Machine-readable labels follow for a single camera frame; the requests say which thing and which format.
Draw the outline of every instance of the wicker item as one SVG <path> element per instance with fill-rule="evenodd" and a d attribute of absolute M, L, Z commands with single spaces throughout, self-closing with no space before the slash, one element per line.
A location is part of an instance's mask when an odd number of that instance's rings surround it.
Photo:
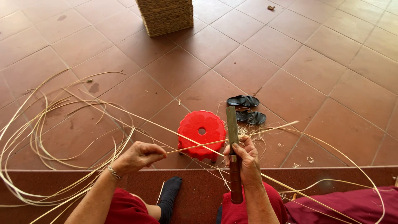
<path fill-rule="evenodd" d="M 193 27 L 192 0 L 136 0 L 150 37 Z"/>

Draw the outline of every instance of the sandal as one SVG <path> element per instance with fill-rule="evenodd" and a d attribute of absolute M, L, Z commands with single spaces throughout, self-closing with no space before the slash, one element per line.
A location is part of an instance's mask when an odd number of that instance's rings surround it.
<path fill-rule="evenodd" d="M 239 122 L 247 122 L 248 124 L 262 124 L 267 119 L 265 114 L 252 110 L 236 111 L 236 120 Z"/>
<path fill-rule="evenodd" d="M 260 101 L 253 96 L 235 96 L 228 98 L 226 101 L 231 106 L 245 106 L 245 107 L 255 107 L 260 104 Z"/>

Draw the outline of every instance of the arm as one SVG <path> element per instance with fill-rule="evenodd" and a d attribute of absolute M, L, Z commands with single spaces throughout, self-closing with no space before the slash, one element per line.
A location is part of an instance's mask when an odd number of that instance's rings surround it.
<path fill-rule="evenodd" d="M 136 141 L 111 166 L 119 176 L 123 177 L 166 158 L 163 153 L 166 151 L 158 145 Z M 105 169 L 94 186 L 70 214 L 65 224 L 105 223 L 118 181 L 108 169 Z"/>
<path fill-rule="evenodd" d="M 240 178 L 245 191 L 248 221 L 253 223 L 279 224 L 261 180 L 258 152 L 250 137 L 242 137 L 243 144 L 233 144 L 235 153 L 241 157 Z M 226 165 L 229 166 L 229 145 L 225 147 Z"/>

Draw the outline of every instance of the black sock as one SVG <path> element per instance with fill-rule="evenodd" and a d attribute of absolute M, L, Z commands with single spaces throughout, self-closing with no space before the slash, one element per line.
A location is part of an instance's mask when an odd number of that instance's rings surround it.
<path fill-rule="evenodd" d="M 164 183 L 162 193 L 160 195 L 160 203 L 157 204 L 162 210 L 162 214 L 159 219 L 160 224 L 168 224 L 170 222 L 173 214 L 174 199 L 178 194 L 181 182 L 181 177 L 172 177 Z"/>

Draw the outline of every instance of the knife handle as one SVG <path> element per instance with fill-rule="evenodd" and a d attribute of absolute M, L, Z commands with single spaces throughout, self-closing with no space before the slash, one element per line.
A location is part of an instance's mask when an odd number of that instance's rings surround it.
<path fill-rule="evenodd" d="M 240 204 L 243 202 L 242 182 L 240 181 L 240 167 L 238 155 L 229 155 L 229 173 L 231 179 L 231 202 Z"/>

